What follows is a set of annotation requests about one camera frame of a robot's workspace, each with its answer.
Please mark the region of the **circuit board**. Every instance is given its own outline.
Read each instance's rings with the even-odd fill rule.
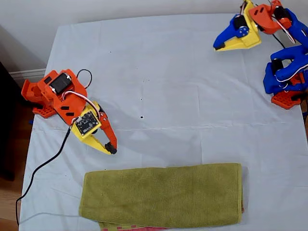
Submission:
[[[96,126],[99,124],[99,121],[97,120],[92,111],[88,111],[82,117],[77,119],[75,124],[80,134],[84,136],[88,132],[93,132],[92,130],[97,129]]]

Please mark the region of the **black cable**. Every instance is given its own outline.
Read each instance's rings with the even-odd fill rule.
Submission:
[[[76,78],[78,78],[80,72],[82,72],[82,71],[87,71],[90,74],[90,82],[87,84],[87,86],[85,86],[85,89],[87,89],[90,86],[91,82],[92,82],[92,73],[88,69],[81,69],[81,70],[78,71],[78,73],[76,75]]]
[[[284,44],[273,34],[274,38],[280,43],[280,45],[285,48]]]
[[[66,142],[66,140],[67,140],[67,137],[68,137],[70,131],[71,131],[71,126],[68,127],[67,133],[66,133],[66,135],[65,135],[65,137],[64,137],[64,140],[63,140],[63,142],[62,142],[61,148],[60,148],[60,150],[58,151],[58,153],[57,153],[56,155],[54,155],[52,158],[50,158],[49,160],[47,160],[45,163],[43,163],[43,164],[41,164],[40,166],[38,166],[38,167],[33,171],[32,177],[31,177],[31,181],[30,181],[30,184],[29,184],[29,186],[28,186],[26,192],[24,193],[24,195],[22,195],[21,197],[19,197],[19,198],[16,200],[16,204],[15,204],[15,213],[16,213],[16,222],[17,222],[17,225],[18,225],[18,226],[19,226],[18,214],[17,214],[17,203],[18,203],[18,201],[21,200],[21,199],[23,199],[23,198],[27,195],[27,193],[28,193],[28,191],[29,191],[29,189],[30,189],[30,187],[31,187],[31,185],[32,185],[32,183],[33,183],[34,174],[35,174],[40,168],[44,167],[45,165],[47,165],[48,163],[50,163],[51,161],[53,161],[55,158],[57,158],[57,157],[60,155],[60,153],[62,152],[62,149],[63,149],[63,147],[64,147],[64,145],[65,145],[65,142]]]

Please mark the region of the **wooden floor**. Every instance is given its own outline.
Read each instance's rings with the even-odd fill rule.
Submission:
[[[0,231],[18,230],[15,220],[15,200],[21,194],[26,155],[32,129],[29,121],[33,119],[30,108],[18,105],[18,110],[23,116],[15,120],[16,122],[12,128],[9,141],[9,145],[12,148],[15,180],[6,181],[0,178]],[[302,105],[302,110],[306,111],[306,104]],[[308,134],[308,122],[305,127]]]

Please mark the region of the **blue bracket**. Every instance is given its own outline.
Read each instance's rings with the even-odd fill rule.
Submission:
[[[215,50],[219,50],[221,48],[225,47],[225,41],[228,41],[229,39],[233,37],[242,38],[246,35],[248,35],[249,28],[247,25],[241,26],[238,21],[241,23],[243,22],[244,16],[240,14],[236,14],[230,21],[230,25],[221,32],[220,35],[216,38],[213,47]]]
[[[304,75],[305,83],[298,83],[294,86],[287,82],[278,82],[272,69],[272,63],[268,63],[265,69],[265,77],[263,79],[263,85],[267,94],[276,95],[283,90],[302,91],[308,88],[308,70],[302,72]]]
[[[293,36],[293,38],[308,48],[308,27],[300,22],[292,11],[287,8],[286,10],[290,14],[292,21],[292,26],[288,28],[289,33]]]
[[[291,64],[285,68],[277,70],[275,73],[278,82],[287,81],[297,70],[299,70],[299,68],[308,65],[308,56],[306,53],[308,53],[308,48],[304,45],[300,45],[282,49],[270,56],[272,61],[275,59],[293,59]]]

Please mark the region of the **yellow bracket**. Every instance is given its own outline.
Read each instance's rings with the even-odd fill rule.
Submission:
[[[94,103],[94,105],[97,108],[100,108],[100,106],[97,104],[97,102],[92,101]],[[82,117],[85,113],[88,113],[89,111],[91,111],[94,115],[96,115],[96,111],[91,107],[91,105],[87,104],[85,109],[82,111],[82,113],[80,114],[80,117]],[[97,119],[98,124],[92,128],[90,131],[88,131],[84,136],[81,135],[79,129],[77,128],[76,124],[74,123],[72,126],[72,132],[75,134],[75,136],[77,136],[77,138],[85,143],[86,145],[95,148],[103,153],[106,153],[108,155],[112,155],[111,152],[109,152],[108,150],[105,149],[105,146],[102,145],[98,139],[96,139],[93,135],[92,132],[94,132],[96,129],[99,129],[101,126],[100,121],[98,120],[97,117],[95,117]]]
[[[248,35],[242,38],[234,37],[232,39],[229,39],[228,41],[225,42],[225,47],[217,51],[249,49],[256,45],[259,45],[262,42],[260,35],[259,35],[258,27],[255,24],[255,22],[252,20],[252,18],[250,17],[250,14],[248,12],[250,9],[254,8],[255,6],[251,0],[244,0],[244,1],[247,3],[244,9],[244,18],[249,28]]]

